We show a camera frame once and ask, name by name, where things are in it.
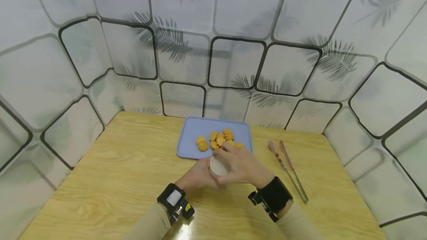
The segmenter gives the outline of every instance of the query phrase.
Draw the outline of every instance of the light blue plastic tray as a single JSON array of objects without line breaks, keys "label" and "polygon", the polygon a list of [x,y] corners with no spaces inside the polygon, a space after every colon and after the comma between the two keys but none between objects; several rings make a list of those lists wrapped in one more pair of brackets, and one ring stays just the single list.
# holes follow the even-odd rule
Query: light blue plastic tray
[{"label": "light blue plastic tray", "polygon": [[[209,135],[212,131],[224,131],[230,128],[233,131],[234,142],[242,142],[245,147],[252,150],[252,137],[249,125],[244,122],[232,120],[208,119],[202,117],[187,117],[182,126],[181,136],[179,137],[176,154],[182,158],[201,159],[212,156]],[[209,149],[205,152],[197,148],[197,136],[204,136],[208,141]]]}]

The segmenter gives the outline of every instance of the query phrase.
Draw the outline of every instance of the backdrop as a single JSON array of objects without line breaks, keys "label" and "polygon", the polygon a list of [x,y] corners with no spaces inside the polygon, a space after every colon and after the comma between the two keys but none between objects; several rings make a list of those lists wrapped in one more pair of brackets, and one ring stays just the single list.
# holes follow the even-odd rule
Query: backdrop
[{"label": "backdrop", "polygon": [[0,238],[126,110],[323,133],[388,239],[425,240],[426,2],[0,0]]}]

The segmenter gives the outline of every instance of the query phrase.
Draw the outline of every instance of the wooden table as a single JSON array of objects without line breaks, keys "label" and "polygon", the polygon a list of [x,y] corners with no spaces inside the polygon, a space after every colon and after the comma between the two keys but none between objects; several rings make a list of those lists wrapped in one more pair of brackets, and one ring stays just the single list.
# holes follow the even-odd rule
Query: wooden table
[{"label": "wooden table", "polygon": [[[119,113],[47,201],[21,239],[121,239],[168,183],[193,164],[175,149],[184,119]],[[385,240],[371,212],[321,134],[251,126],[256,157],[278,175],[325,239]],[[282,139],[309,196],[303,204],[267,147]],[[249,184],[189,194],[191,223],[165,239],[284,239]]]}]

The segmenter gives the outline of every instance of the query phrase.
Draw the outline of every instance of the small white container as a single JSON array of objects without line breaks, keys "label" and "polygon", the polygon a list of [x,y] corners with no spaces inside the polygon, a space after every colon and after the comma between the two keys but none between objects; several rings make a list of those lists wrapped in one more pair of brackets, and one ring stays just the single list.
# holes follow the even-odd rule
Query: small white container
[{"label": "small white container", "polygon": [[230,166],[227,162],[222,161],[219,157],[212,157],[209,163],[209,171],[212,174],[225,176],[230,172]]}]

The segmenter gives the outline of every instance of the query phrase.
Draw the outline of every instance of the pink tongs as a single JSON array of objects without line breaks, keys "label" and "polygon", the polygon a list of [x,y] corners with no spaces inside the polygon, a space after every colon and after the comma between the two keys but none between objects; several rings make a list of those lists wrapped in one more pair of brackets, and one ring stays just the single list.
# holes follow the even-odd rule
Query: pink tongs
[{"label": "pink tongs", "polygon": [[289,176],[289,179],[291,179],[291,182],[292,182],[293,186],[295,187],[295,189],[297,190],[298,195],[300,196],[300,198],[301,198],[301,200],[303,201],[303,203],[307,203],[307,202],[308,202],[308,196],[307,196],[307,194],[305,193],[305,190],[304,190],[304,188],[303,188],[303,186],[302,186],[302,184],[301,184],[301,182],[300,182],[300,180],[299,180],[299,178],[298,178],[298,175],[297,175],[297,174],[296,174],[296,172],[295,172],[295,167],[293,166],[292,161],[291,161],[291,159],[289,158],[288,153],[286,152],[286,148],[285,148],[285,145],[283,144],[283,141],[281,141],[281,140],[280,140],[280,142],[279,142],[279,149],[280,149],[280,150],[282,151],[282,153],[284,154],[284,156],[285,156],[285,158],[286,158],[286,161],[287,161],[287,163],[288,163],[289,167],[291,168],[292,172],[294,173],[295,178],[296,178],[296,181],[298,182],[298,186],[297,186],[297,184],[295,183],[294,179],[292,178],[291,174],[289,173],[289,171],[288,171],[288,169],[287,169],[287,167],[286,167],[286,164],[283,162],[283,160],[282,160],[282,158],[280,157],[279,153],[277,153],[277,151],[276,151],[276,146],[275,146],[274,142],[273,142],[273,141],[271,141],[271,140],[270,140],[270,141],[268,141],[268,147],[269,147],[269,148],[270,148],[270,150],[273,152],[274,156],[276,156],[276,158],[277,158],[277,160],[279,161],[280,165],[282,166],[282,168],[285,170],[285,172],[286,172],[286,173],[287,173],[287,175]]}]

